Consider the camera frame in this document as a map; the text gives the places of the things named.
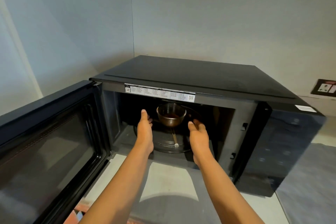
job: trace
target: hand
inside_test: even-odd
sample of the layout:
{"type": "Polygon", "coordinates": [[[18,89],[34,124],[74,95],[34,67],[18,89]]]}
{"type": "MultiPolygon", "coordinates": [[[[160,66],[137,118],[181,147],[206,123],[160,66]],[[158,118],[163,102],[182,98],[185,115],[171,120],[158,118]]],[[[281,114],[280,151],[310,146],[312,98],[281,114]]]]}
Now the hand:
{"type": "Polygon", "coordinates": [[[194,162],[197,166],[200,164],[200,158],[204,155],[207,155],[210,152],[209,147],[209,136],[205,129],[205,125],[200,123],[198,120],[188,122],[188,128],[190,130],[190,145],[191,150],[194,153],[194,162]]]}
{"type": "Polygon", "coordinates": [[[153,151],[152,119],[149,118],[146,110],[141,110],[141,119],[138,123],[138,137],[135,145],[144,147],[148,155],[153,151]]]}

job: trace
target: microwave oven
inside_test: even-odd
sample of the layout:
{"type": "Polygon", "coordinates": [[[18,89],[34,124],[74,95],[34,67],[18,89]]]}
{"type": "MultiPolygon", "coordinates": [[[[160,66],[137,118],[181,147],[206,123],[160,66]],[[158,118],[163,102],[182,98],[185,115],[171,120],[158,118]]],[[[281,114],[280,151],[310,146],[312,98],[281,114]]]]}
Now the microwave oven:
{"type": "Polygon", "coordinates": [[[2,223],[62,223],[108,159],[130,151],[141,109],[153,118],[154,161],[197,168],[187,128],[196,118],[236,187],[266,197],[325,121],[255,66],[137,56],[0,117],[2,223]],[[165,103],[187,111],[179,147],[158,121],[165,103]]]}

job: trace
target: gray mat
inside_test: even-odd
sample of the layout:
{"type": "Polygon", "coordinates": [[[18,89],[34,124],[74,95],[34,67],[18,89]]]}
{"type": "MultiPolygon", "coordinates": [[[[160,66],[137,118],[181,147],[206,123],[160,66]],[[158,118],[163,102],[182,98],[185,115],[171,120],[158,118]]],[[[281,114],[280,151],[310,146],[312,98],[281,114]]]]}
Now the gray mat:
{"type": "Polygon", "coordinates": [[[336,147],[311,144],[277,196],[290,224],[335,224],[336,147]]]}

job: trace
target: forearm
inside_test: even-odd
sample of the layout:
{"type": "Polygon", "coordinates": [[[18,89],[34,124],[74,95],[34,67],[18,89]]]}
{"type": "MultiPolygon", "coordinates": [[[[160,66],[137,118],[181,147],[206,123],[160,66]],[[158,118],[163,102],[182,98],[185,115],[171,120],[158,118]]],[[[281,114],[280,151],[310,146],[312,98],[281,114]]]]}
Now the forearm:
{"type": "Polygon", "coordinates": [[[80,224],[126,223],[140,188],[147,160],[145,147],[136,144],[80,224]]]}
{"type": "Polygon", "coordinates": [[[246,202],[210,150],[199,154],[199,168],[212,203],[222,223],[259,224],[260,217],[246,202]]]}

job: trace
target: open microwave door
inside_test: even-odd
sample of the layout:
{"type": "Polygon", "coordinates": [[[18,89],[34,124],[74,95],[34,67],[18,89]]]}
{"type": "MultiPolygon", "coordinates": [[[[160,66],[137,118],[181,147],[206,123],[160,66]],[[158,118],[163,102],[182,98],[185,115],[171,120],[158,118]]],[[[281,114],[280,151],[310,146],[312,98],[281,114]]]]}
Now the open microwave door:
{"type": "Polygon", "coordinates": [[[82,81],[0,117],[0,222],[63,223],[110,155],[100,88],[82,81]]]}

